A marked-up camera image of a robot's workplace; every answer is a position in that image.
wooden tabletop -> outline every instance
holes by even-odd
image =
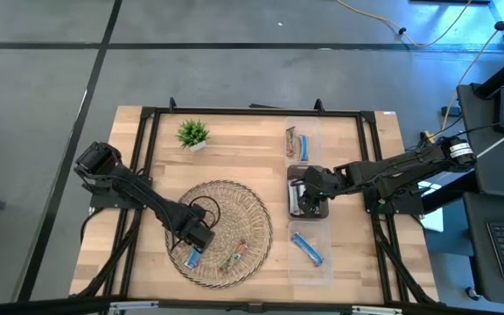
[[[109,142],[130,161],[141,107],[119,107]],[[396,114],[376,112],[382,155],[403,153]],[[184,119],[200,119],[210,129],[207,147],[197,153],[180,148],[175,135]],[[273,244],[262,268],[234,287],[212,290],[183,278],[173,267],[165,248],[165,231],[151,210],[144,210],[129,285],[131,298],[191,299],[218,301],[264,301],[303,303],[381,304],[382,291],[375,241],[361,194],[339,196],[330,201],[326,221],[332,228],[333,282],[329,285],[293,285],[288,275],[283,116],[266,115],[161,115],[153,165],[153,188],[162,196],[178,200],[193,186],[215,179],[241,183],[257,193],[269,210]],[[369,155],[373,159],[368,125]],[[353,118],[321,117],[322,165],[332,168],[361,160]],[[143,139],[139,165],[143,165],[151,120]],[[84,289],[109,258],[119,211],[107,209],[87,225],[85,240],[73,276],[71,293]],[[426,293],[437,299],[423,230],[409,216],[395,217],[402,260]],[[113,292],[119,291],[123,260],[116,272]],[[396,277],[388,262],[393,297]]]

wicker tray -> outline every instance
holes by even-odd
[[[215,237],[201,256],[195,269],[185,266],[191,247],[181,242],[169,257],[176,269],[195,284],[220,289],[238,284],[254,275],[268,256],[272,241],[270,215],[265,205],[246,186],[231,181],[212,181],[190,189],[179,202],[189,204],[199,196],[209,196],[220,206],[219,223],[213,227]],[[197,199],[195,204],[209,210],[205,222],[213,224],[217,206],[210,199]],[[172,246],[171,234],[166,231],[166,247]],[[248,249],[227,271],[220,266],[227,256],[244,240]]]

clear plastic bin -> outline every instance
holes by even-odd
[[[287,137],[285,132],[288,128],[295,127],[296,149],[292,157],[287,156]],[[300,160],[299,136],[308,137],[308,161]],[[285,155],[285,166],[289,165],[319,165],[322,160],[320,156],[322,148],[320,145],[320,120],[317,117],[287,117],[285,119],[285,130],[283,131],[283,154]]]
[[[324,258],[324,261],[318,267],[291,240],[296,232],[299,232]],[[329,223],[324,221],[292,221],[289,223],[288,243],[289,279],[292,284],[326,285],[332,283],[332,233]]]

concrete floor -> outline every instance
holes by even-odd
[[[0,42],[100,43],[113,3],[0,0]],[[504,0],[496,3],[504,17]],[[436,38],[462,8],[408,0],[355,5],[401,22],[422,43]],[[441,52],[108,50],[75,156],[108,139],[117,106],[164,106],[171,96],[181,107],[254,102],[306,109],[321,98],[327,109],[394,110],[407,147],[419,131],[438,129],[439,109],[495,21],[490,8],[472,6],[441,40],[450,45]],[[401,43],[385,24],[333,0],[124,0],[111,42]],[[501,35],[493,43],[504,44]],[[8,202],[0,212],[0,303],[12,299],[96,55],[95,49],[0,50],[0,199]],[[483,81],[503,65],[504,51],[488,51],[465,82]],[[67,295],[88,200],[70,176],[32,298]],[[435,258],[433,268],[435,278],[463,270]],[[477,307],[448,293],[471,283],[444,283],[437,281],[443,302]],[[504,311],[504,305],[495,307]]]

power cable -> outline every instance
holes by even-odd
[[[392,21],[391,19],[385,18],[385,17],[381,17],[381,16],[378,16],[376,14],[368,13],[368,12],[365,12],[364,10],[355,9],[353,6],[351,6],[351,5],[347,4],[347,3],[344,3],[341,0],[336,0],[336,1],[339,4],[345,6],[346,8],[348,8],[349,10],[351,10],[351,11],[353,11],[355,13],[359,13],[361,15],[364,15],[364,16],[370,17],[370,18],[376,18],[377,20],[381,20],[384,23],[388,23],[389,25],[393,25],[393,26],[397,27],[398,31],[399,31],[399,34],[405,36],[406,39],[408,39],[409,42],[411,44],[413,44],[413,46],[418,47],[418,48],[429,47],[429,46],[437,43],[441,38],[443,38],[446,35],[446,33],[448,33],[451,30],[451,28],[459,21],[460,17],[462,17],[462,14],[464,14],[464,12],[468,8],[468,6],[472,3],[472,0],[468,0],[468,2],[464,6],[464,9],[462,9],[462,11],[460,12],[460,14],[458,14],[458,16],[454,19],[454,22],[452,22],[452,24],[446,29],[446,31],[444,31],[444,33],[441,36],[439,36],[437,39],[433,40],[429,44],[418,44],[413,39],[411,39],[411,37],[410,37],[410,35],[408,35],[408,31],[406,30],[405,27],[401,27],[400,25],[398,25],[398,23]]]
[[[483,45],[483,47],[481,47],[481,50],[479,51],[479,53],[476,56],[476,58],[472,61],[472,63],[470,64],[470,66],[464,71],[464,74],[462,74],[462,77],[458,81],[457,86],[459,86],[460,84],[462,84],[462,80],[466,77],[466,75],[468,74],[468,72],[470,71],[470,69],[472,68],[472,66],[476,63],[476,61],[478,61],[478,58],[486,50],[486,47],[487,47],[487,45],[489,45],[489,42],[495,37],[495,35],[497,35],[498,32],[499,32],[499,30],[496,29],[493,32],[493,34],[491,35],[491,37],[487,40],[487,42]],[[441,131],[445,129],[446,120],[448,118],[448,113],[451,111],[451,107],[452,107],[452,104],[454,103],[454,98],[455,97],[456,97],[456,88],[454,89],[454,92],[452,93],[451,101],[449,101],[448,107],[446,108],[446,112],[444,113],[444,120],[443,120],[443,125],[441,126]]]

